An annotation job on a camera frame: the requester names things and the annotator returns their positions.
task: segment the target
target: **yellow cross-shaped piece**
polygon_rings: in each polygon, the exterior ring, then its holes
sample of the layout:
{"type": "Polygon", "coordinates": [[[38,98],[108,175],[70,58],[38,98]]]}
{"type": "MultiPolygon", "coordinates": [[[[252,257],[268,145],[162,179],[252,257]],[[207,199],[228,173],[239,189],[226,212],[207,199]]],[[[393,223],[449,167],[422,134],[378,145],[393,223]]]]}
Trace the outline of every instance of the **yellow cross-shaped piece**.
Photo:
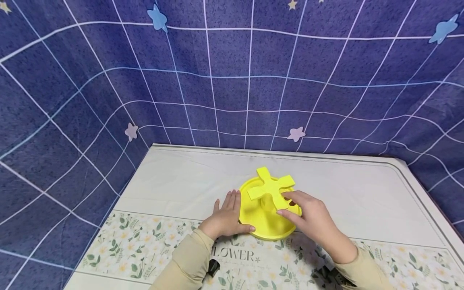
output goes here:
{"type": "Polygon", "coordinates": [[[248,195],[251,200],[262,198],[266,193],[272,196],[272,201],[277,210],[289,208],[288,202],[282,197],[279,190],[282,188],[289,188],[295,185],[293,178],[290,175],[273,180],[271,174],[266,167],[258,168],[259,178],[263,181],[263,185],[248,189],[248,195]]]}

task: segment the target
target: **blue backdrop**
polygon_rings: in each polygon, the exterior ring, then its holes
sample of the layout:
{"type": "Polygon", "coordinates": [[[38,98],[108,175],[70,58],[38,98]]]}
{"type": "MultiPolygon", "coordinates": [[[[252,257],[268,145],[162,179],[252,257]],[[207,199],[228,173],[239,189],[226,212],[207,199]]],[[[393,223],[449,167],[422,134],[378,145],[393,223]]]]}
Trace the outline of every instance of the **blue backdrop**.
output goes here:
{"type": "Polygon", "coordinates": [[[398,157],[464,233],[462,0],[154,4],[0,0],[0,289],[63,288],[153,142],[398,157]]]}

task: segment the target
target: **beige long-sleeve shirt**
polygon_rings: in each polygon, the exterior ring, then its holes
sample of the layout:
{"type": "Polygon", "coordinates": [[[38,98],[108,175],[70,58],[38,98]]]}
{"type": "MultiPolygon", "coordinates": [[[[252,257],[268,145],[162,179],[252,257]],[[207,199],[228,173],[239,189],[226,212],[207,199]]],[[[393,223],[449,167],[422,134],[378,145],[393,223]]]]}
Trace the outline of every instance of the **beige long-sleeve shirt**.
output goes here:
{"type": "MultiPolygon", "coordinates": [[[[208,271],[214,241],[195,229],[174,250],[171,261],[149,290],[198,290],[208,271]]],[[[343,285],[344,290],[393,290],[385,274],[369,253],[358,248],[358,256],[349,264],[335,264],[337,270],[355,287],[343,285]]]]}

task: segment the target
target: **light blue star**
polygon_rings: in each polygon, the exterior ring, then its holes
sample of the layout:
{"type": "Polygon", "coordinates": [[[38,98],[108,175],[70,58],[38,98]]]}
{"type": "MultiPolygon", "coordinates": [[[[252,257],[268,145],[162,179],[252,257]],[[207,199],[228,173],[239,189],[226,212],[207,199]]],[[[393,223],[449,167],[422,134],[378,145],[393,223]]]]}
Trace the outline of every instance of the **light blue star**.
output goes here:
{"type": "Polygon", "coordinates": [[[435,34],[429,39],[429,43],[436,41],[437,44],[441,44],[446,36],[458,27],[456,23],[458,16],[459,14],[456,14],[450,20],[438,23],[437,28],[435,28],[435,34]]]}
{"type": "Polygon", "coordinates": [[[156,30],[162,29],[164,32],[168,32],[168,28],[166,27],[166,22],[168,19],[166,16],[160,12],[158,6],[153,4],[153,10],[147,10],[148,16],[153,20],[153,27],[156,30]]]}

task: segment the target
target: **pink star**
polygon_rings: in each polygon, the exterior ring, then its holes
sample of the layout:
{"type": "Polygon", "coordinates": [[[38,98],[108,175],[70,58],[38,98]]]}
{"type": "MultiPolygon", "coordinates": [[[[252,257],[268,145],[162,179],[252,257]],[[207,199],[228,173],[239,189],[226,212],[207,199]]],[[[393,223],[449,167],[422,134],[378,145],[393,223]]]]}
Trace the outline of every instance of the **pink star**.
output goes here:
{"type": "Polygon", "coordinates": [[[303,132],[303,127],[299,127],[298,129],[290,129],[290,136],[288,136],[287,139],[293,139],[293,142],[298,142],[298,140],[304,136],[306,136],[306,133],[303,132]]]}
{"type": "Polygon", "coordinates": [[[129,137],[129,142],[131,142],[132,139],[137,139],[137,129],[139,129],[138,126],[132,126],[131,123],[127,124],[127,129],[124,133],[129,137]]]}

